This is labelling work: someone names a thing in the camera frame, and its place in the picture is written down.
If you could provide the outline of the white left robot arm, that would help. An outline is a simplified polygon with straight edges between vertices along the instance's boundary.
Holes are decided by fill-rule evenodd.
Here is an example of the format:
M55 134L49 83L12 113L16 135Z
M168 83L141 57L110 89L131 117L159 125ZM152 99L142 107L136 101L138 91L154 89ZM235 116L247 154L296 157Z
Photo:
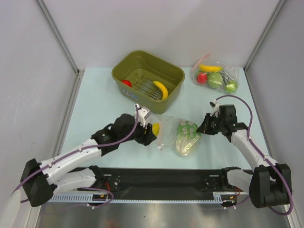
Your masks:
M26 200L32 207L38 207L60 192L81 188L100 190L105 179L97 166L73 170L82 163L117 150L121 143L136 141L148 146L156 140L159 124L142 122L140 118L141 115L122 114L70 152L42 162L27 161L20 179Z

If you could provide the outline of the yellow fake lemon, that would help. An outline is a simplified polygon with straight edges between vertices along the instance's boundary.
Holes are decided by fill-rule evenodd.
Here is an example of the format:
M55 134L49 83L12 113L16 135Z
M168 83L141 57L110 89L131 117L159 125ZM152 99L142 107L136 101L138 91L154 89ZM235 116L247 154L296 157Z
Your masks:
M159 125L159 123L153 123L153 124L152 124L152 133L153 133L155 136L158 136L159 131L160 131L160 125Z

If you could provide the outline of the clear zip top bag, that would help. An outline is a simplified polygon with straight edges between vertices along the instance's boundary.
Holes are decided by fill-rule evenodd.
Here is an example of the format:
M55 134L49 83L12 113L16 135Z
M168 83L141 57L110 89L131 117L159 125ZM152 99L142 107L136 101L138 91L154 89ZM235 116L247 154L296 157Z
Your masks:
M179 156L187 156L192 153L202 136L197 132L196 123L164 114L158 114L155 118L159 124L156 140L159 150L171 150Z

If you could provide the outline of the fake napa cabbage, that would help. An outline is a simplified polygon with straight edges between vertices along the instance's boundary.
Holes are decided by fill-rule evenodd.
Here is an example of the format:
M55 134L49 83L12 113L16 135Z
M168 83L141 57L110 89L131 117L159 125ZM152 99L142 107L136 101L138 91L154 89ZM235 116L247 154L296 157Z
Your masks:
M177 127L177 137L175 139L176 152L180 156L187 156L192 147L201 138L201 133L197 133L198 126L194 122L182 120Z

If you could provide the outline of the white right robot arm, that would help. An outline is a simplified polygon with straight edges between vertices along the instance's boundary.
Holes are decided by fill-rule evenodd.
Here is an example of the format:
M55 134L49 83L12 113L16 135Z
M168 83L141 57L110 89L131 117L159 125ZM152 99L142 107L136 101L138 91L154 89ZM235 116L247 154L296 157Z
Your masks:
M223 190L239 187L249 194L256 208L289 205L293 207L291 169L287 164L279 164L272 157L266 156L250 136L249 127L239 123L234 105L220 105L210 102L212 112L205 119L197 132L206 135L221 133L245 157L253 173L233 168L219 178Z

